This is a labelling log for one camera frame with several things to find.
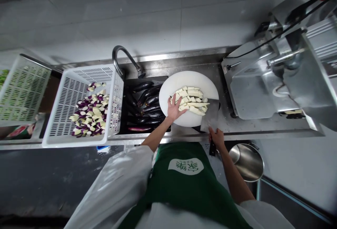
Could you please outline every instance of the faucet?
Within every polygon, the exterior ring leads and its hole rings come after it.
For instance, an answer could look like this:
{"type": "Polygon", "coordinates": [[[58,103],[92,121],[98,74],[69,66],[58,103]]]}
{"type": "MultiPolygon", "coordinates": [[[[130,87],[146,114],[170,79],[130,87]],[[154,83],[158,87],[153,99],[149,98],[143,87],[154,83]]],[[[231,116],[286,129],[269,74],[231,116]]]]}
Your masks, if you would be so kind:
{"type": "Polygon", "coordinates": [[[113,65],[116,68],[117,73],[119,74],[120,77],[124,78],[125,73],[122,69],[120,69],[118,62],[117,62],[117,53],[119,50],[122,50],[123,52],[125,52],[126,56],[128,56],[129,60],[131,60],[132,64],[136,67],[137,72],[138,72],[138,78],[144,78],[145,76],[145,72],[143,72],[142,68],[140,66],[137,65],[137,63],[135,62],[135,60],[131,57],[131,55],[129,54],[129,52],[127,51],[127,49],[125,49],[122,46],[115,46],[114,49],[112,50],[112,61],[113,61],[113,65]]]}

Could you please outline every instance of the green apron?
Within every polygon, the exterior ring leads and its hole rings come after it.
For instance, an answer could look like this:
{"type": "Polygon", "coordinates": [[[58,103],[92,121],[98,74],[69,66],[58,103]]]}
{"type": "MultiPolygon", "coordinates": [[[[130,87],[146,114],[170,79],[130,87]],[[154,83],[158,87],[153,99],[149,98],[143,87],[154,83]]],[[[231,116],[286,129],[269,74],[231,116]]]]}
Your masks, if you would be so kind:
{"type": "Polygon", "coordinates": [[[251,228],[218,182],[204,149],[196,142],[159,147],[145,195],[118,228],[135,228],[152,203],[169,203],[230,229],[251,228]]]}

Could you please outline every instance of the eggplant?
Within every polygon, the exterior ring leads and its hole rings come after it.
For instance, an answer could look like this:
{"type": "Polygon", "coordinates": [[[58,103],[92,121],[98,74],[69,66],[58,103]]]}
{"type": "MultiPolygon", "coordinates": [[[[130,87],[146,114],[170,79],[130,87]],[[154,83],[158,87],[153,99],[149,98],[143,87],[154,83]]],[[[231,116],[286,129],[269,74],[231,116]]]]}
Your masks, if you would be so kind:
{"type": "Polygon", "coordinates": [[[146,107],[146,108],[142,109],[141,114],[144,114],[144,113],[147,113],[147,112],[150,112],[150,111],[154,111],[154,110],[158,110],[158,109],[160,109],[159,104],[152,105],[152,106],[149,106],[149,107],[146,107]]]}
{"type": "Polygon", "coordinates": [[[146,106],[151,106],[159,101],[159,94],[156,96],[151,96],[145,101],[146,106]]]}
{"type": "Polygon", "coordinates": [[[128,126],[127,129],[129,131],[135,131],[135,132],[145,132],[152,129],[150,126],[128,126]]]}
{"type": "Polygon", "coordinates": [[[156,95],[157,93],[159,93],[160,91],[160,88],[162,87],[163,84],[159,84],[157,86],[154,86],[150,89],[147,89],[144,93],[145,93],[145,96],[146,97],[150,97],[150,96],[154,96],[156,95]]]}
{"type": "Polygon", "coordinates": [[[165,119],[164,117],[159,117],[159,118],[151,118],[151,120],[145,122],[144,124],[146,125],[153,125],[153,124],[161,124],[165,119]]]}
{"type": "Polygon", "coordinates": [[[136,117],[140,116],[140,113],[136,107],[132,106],[128,102],[125,103],[125,106],[126,106],[127,111],[130,112],[133,116],[136,116],[136,117]]]}
{"type": "Polygon", "coordinates": [[[129,103],[129,104],[131,104],[131,105],[133,105],[133,106],[137,106],[137,101],[136,101],[136,99],[131,95],[131,93],[129,92],[129,91],[125,91],[125,99],[126,99],[126,101],[129,103]]]}
{"type": "Polygon", "coordinates": [[[145,89],[150,88],[154,83],[152,81],[147,81],[141,84],[138,84],[137,86],[134,86],[132,89],[133,93],[143,91],[145,89]]]}
{"type": "Polygon", "coordinates": [[[160,109],[143,114],[143,117],[151,117],[151,118],[163,117],[163,116],[164,116],[164,113],[160,109]]]}
{"type": "Polygon", "coordinates": [[[147,98],[147,96],[145,95],[145,94],[146,94],[146,91],[147,91],[147,90],[145,90],[145,91],[143,92],[143,94],[140,96],[140,98],[138,99],[137,106],[138,106],[139,108],[142,107],[143,104],[144,104],[145,101],[146,101],[146,98],[147,98]]]}
{"type": "Polygon", "coordinates": [[[143,124],[147,121],[150,121],[150,117],[133,117],[127,116],[127,121],[133,124],[143,124]]]}

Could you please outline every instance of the meat slicer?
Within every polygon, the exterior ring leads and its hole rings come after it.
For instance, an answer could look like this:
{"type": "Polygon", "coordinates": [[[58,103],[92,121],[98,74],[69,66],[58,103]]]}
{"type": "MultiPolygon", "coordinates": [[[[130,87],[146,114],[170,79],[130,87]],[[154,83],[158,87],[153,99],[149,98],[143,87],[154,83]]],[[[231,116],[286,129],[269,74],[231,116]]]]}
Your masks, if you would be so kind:
{"type": "Polygon", "coordinates": [[[336,7],[337,0],[285,0],[255,40],[224,57],[235,116],[261,119],[303,109],[337,131],[337,96],[324,68],[337,60],[336,7]]]}

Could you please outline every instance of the hand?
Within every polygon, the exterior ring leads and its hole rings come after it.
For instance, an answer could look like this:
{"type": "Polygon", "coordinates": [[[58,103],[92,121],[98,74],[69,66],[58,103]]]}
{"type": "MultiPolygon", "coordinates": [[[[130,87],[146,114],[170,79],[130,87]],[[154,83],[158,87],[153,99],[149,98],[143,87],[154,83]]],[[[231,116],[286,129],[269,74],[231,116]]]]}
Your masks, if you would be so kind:
{"type": "Polygon", "coordinates": [[[209,127],[209,142],[211,142],[211,137],[213,140],[213,143],[215,144],[215,146],[217,147],[218,151],[221,152],[227,152],[225,143],[224,143],[224,133],[217,128],[217,133],[215,133],[212,129],[212,127],[209,127]]]}
{"type": "Polygon", "coordinates": [[[184,114],[187,109],[183,110],[183,111],[179,111],[179,105],[180,102],[182,100],[182,97],[179,98],[179,100],[176,103],[176,94],[173,95],[172,98],[172,103],[171,103],[171,98],[168,98],[168,109],[167,109],[167,119],[169,119],[172,123],[178,118],[180,117],[182,114],[184,114]]]}

